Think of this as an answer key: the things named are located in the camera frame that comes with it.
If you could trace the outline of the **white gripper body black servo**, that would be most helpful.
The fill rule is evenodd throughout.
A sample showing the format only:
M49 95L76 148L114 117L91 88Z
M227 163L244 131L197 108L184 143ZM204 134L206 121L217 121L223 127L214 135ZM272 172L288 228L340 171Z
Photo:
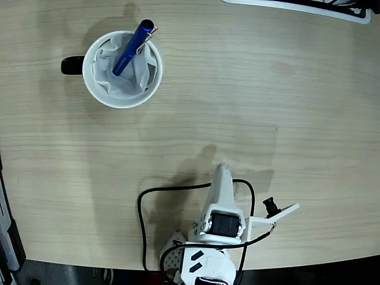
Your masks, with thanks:
M207 205L192 223L189 241L215 245L238 245L246 228L243 211L236 206Z

